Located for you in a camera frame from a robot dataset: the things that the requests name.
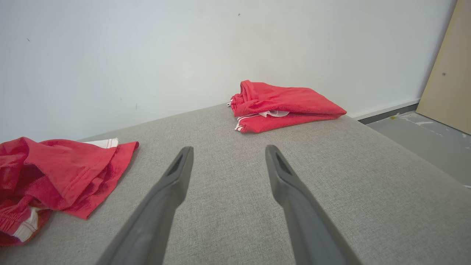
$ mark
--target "folded red shirt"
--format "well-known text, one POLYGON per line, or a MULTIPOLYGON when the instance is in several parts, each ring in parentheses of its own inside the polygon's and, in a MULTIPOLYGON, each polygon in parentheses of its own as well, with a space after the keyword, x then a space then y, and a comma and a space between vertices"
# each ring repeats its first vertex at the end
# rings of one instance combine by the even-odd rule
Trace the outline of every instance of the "folded red shirt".
POLYGON ((279 87, 246 80, 240 83, 240 91, 227 105, 238 117, 235 130, 242 133, 333 120, 347 113, 310 88, 279 87))
POLYGON ((114 190, 139 143, 116 145, 26 137, 0 144, 0 246, 25 244, 52 210, 87 219, 114 190))

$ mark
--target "wooden board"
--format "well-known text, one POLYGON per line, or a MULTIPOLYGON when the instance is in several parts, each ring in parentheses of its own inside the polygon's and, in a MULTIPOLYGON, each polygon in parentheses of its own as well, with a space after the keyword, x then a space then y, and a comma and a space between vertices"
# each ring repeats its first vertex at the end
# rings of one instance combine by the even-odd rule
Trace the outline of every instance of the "wooden board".
POLYGON ((417 113, 471 134, 471 0, 458 0, 417 113))

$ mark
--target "fabric texture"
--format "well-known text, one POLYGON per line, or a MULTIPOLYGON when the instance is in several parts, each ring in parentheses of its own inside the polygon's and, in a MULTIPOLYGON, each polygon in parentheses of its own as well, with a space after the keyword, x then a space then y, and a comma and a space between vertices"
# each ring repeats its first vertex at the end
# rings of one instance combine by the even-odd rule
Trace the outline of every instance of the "fabric texture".
POLYGON ((347 113, 310 88, 279 87, 246 80, 240 83, 240 90, 227 106, 238 117, 235 130, 242 133, 333 120, 347 113))
POLYGON ((0 264, 95 264, 184 146, 195 161, 164 264, 295 264, 268 144, 363 264, 471 264, 471 192, 420 157, 348 116, 260 134, 228 131, 232 116, 223 104, 86 139, 141 146, 88 221, 54 212, 28 244, 0 248, 0 264))
POLYGON ((137 146, 26 137, 0 144, 0 246, 25 244, 52 210, 87 219, 116 187, 137 146))

